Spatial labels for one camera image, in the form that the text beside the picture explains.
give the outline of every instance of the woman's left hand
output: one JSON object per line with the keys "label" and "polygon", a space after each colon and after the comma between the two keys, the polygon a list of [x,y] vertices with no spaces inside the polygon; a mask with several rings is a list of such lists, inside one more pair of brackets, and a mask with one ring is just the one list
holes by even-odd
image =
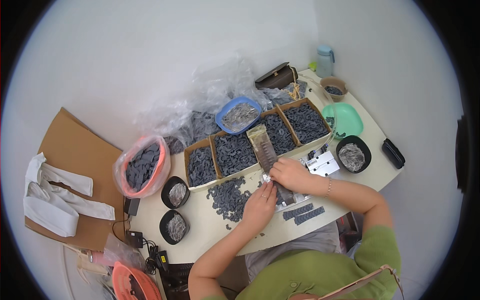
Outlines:
{"label": "woman's left hand", "polygon": [[245,228],[252,237],[259,234],[272,219],[276,201],[273,182],[263,183],[247,200],[239,226]]}

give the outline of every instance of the water bottle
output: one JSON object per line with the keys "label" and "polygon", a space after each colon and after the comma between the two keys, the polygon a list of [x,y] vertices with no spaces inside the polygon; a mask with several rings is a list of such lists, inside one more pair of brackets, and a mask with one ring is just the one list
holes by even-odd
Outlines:
{"label": "water bottle", "polygon": [[317,48],[317,76],[325,78],[332,76],[333,63],[335,56],[332,49],[327,45],[320,45]]}

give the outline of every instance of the blue bottle cap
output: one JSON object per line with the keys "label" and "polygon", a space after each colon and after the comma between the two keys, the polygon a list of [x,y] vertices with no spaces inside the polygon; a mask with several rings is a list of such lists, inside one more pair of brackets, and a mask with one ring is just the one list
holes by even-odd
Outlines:
{"label": "blue bottle cap", "polygon": [[317,53],[320,55],[330,56],[330,51],[332,51],[332,48],[327,45],[320,45],[317,47]]}

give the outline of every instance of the white towel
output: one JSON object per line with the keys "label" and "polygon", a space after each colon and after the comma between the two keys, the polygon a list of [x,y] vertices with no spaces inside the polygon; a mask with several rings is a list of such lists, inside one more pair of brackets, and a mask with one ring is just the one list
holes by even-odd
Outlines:
{"label": "white towel", "polygon": [[40,153],[28,165],[25,175],[25,216],[62,237],[75,235],[78,214],[115,220],[112,206],[84,199],[49,183],[62,182],[75,191],[92,196],[93,180],[90,177],[54,168],[46,164],[46,160]]}

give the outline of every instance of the green sweater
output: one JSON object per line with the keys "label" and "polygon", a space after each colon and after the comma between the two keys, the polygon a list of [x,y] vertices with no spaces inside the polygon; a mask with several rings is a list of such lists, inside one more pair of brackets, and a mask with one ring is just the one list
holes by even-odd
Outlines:
{"label": "green sweater", "polygon": [[[316,250],[286,252],[263,269],[236,300],[287,300],[300,293],[323,296],[378,270],[384,264],[396,269],[400,276],[400,253],[395,234],[390,228],[375,226],[363,234],[355,260],[343,254]],[[341,298],[391,299],[396,288],[394,277],[384,270],[372,282]],[[226,298],[211,296],[204,300]]]}

